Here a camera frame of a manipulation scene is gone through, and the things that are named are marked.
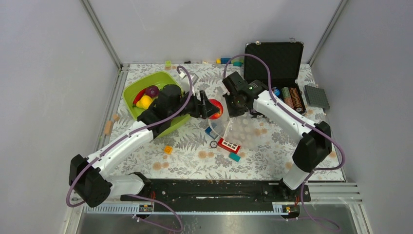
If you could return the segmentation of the red toy apple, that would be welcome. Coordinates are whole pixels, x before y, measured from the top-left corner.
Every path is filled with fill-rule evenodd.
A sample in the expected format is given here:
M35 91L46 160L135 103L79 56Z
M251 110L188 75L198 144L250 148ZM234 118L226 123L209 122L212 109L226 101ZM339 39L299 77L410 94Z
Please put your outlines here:
M221 104L220 101L218 101L216 99L210 99L209 101L212 105L214 105L216 107L216 110L218 110L218 112L216 112L215 114L210 116L209 119L211 119L211 120L219 119L222 116L223 112L224 112L223 105Z

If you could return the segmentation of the clear zip top bag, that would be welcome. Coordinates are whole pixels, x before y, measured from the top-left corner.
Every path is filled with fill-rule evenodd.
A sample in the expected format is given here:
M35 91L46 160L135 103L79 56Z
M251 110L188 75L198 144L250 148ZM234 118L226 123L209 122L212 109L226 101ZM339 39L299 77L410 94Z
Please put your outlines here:
M272 132L277 128L276 124L264 117L253 118L249 111L238 117L230 117L224 97L214 95L213 99L219 101L224 109L218 119L208 120L213 133L230 143L254 151L269 143Z

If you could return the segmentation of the yellow toy pear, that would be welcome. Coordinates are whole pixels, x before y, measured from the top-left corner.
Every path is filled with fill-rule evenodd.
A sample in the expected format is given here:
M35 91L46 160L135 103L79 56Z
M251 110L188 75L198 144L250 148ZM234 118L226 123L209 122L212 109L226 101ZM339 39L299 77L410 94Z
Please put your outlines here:
M142 96L142 98L138 101L138 103L136 104L136 107L137 107L137 108L144 109L144 110L147 110L147 109L150 107L150 105L152 104L152 102L153 102L153 99L152 99L152 98L150 98L150 97L147 96L147 95L144 95L144 96Z

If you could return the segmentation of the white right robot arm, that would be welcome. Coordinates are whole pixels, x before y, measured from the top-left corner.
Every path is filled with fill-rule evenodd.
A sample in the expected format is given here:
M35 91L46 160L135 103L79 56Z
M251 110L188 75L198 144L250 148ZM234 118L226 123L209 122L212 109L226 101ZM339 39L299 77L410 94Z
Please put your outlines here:
M299 194L298 187L331 153L330 126L324 121L315 123L297 113L259 80L248 83L234 72L222 82L228 91L223 97L230 117L255 110L276 123L296 142L293 166L282 178L283 185L279 188L281 198L293 200Z

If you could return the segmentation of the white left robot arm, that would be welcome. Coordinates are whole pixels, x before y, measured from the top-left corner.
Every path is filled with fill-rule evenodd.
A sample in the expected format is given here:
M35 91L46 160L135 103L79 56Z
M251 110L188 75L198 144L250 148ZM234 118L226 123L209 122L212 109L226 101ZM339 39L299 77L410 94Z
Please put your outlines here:
M151 188L141 173L112 176L112 170L136 149L170 128L175 118L189 115L208 119L219 113L220 109L210 102L205 91L199 94L197 98L191 91L182 92L178 85L165 85L123 134L87 157L74 156L70 161L67 205L77 206L71 203L72 192L89 207L96 207L111 196L132 194L139 200L149 198Z

